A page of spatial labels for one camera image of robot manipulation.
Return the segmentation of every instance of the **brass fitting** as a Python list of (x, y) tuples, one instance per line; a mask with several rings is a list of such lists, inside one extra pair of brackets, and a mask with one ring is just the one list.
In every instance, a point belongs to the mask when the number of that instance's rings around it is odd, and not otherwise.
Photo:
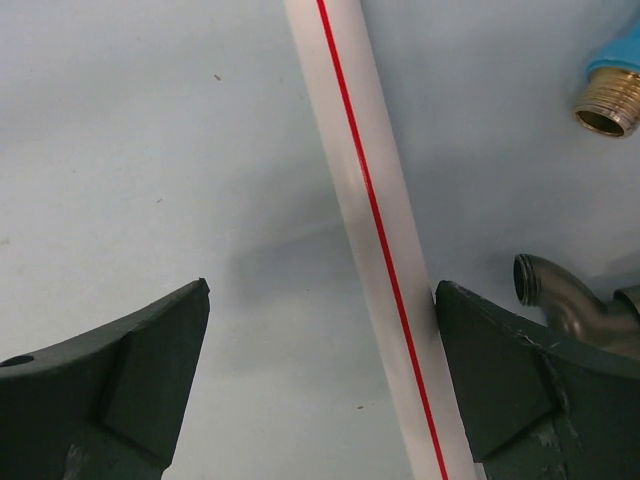
[(593, 71), (573, 113), (584, 127), (608, 137), (628, 137), (640, 123), (640, 74), (614, 67)]
[(534, 255), (518, 255), (513, 281), (522, 305), (539, 307), (554, 330), (608, 352), (640, 360), (640, 285), (600, 301), (574, 275)]

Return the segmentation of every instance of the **threaded pipe end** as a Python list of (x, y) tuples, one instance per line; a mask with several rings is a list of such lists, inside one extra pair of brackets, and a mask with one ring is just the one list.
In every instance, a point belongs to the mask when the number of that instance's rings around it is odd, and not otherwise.
[(525, 306), (538, 304), (540, 280), (536, 276), (531, 256), (516, 255), (513, 261), (513, 283), (520, 303)]
[(640, 123), (640, 75), (620, 68), (595, 70), (573, 113), (591, 131), (628, 137)]

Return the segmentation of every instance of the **scratch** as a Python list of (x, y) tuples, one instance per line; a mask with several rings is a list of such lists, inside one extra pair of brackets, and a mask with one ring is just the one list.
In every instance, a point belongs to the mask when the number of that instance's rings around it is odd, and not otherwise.
[(553, 473), (554, 473), (554, 478), (555, 478), (555, 474), (557, 474), (559, 480), (567, 480), (567, 478), (569, 478), (568, 476), (569, 472), (567, 470), (567, 464), (565, 462), (559, 463), (558, 465), (556, 465), (553, 469)]
[(62, 480), (76, 480), (80, 474), (80, 470), (88, 458), (82, 453), (82, 447), (72, 444), (67, 452), (64, 462), (64, 476)]
[(526, 335), (526, 334), (524, 334), (524, 333), (522, 333), (520, 331), (514, 332), (514, 333), (516, 333), (518, 335), (518, 337), (524, 338), (530, 345), (533, 345), (534, 347), (542, 348), (539, 343), (534, 342), (533, 340), (531, 340), (531, 338), (529, 338), (528, 335)]
[(537, 431), (533, 432), (533, 435), (540, 442), (543, 447), (551, 447), (554, 450), (562, 453), (562, 447), (560, 446), (560, 439), (556, 433), (556, 429), (553, 424), (544, 424)]
[(569, 402), (569, 396), (567, 395), (567, 390), (562, 383), (562, 377), (551, 363), (551, 360), (546, 355), (541, 355), (542, 360), (544, 361), (549, 373), (551, 374), (551, 383), (553, 384), (554, 390), (558, 395), (558, 400), (560, 401), (560, 406), (564, 411), (564, 417), (567, 419), (567, 428), (569, 429), (569, 433), (573, 437), (574, 441), (578, 449), (582, 452), (584, 451), (584, 447), (582, 445), (582, 440), (580, 439), (580, 434), (576, 430), (571, 421), (571, 404)]

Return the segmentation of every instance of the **blue plastic connector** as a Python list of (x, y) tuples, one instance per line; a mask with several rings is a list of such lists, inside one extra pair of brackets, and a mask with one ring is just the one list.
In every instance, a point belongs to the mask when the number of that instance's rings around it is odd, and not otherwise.
[(640, 74), (640, 22), (625, 38), (617, 38), (595, 55), (587, 67), (587, 75), (591, 77), (599, 68), (621, 68)]

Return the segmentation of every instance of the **metal elbow fitting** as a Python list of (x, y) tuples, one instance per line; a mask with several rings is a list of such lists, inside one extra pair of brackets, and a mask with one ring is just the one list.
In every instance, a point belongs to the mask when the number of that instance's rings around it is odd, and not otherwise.
[(640, 123), (640, 24), (605, 45), (587, 67), (590, 81), (574, 115), (594, 132), (627, 137)]
[(640, 286), (616, 290), (604, 303), (567, 270), (533, 255), (516, 256), (513, 280), (520, 303), (542, 309), (550, 328), (640, 359)]

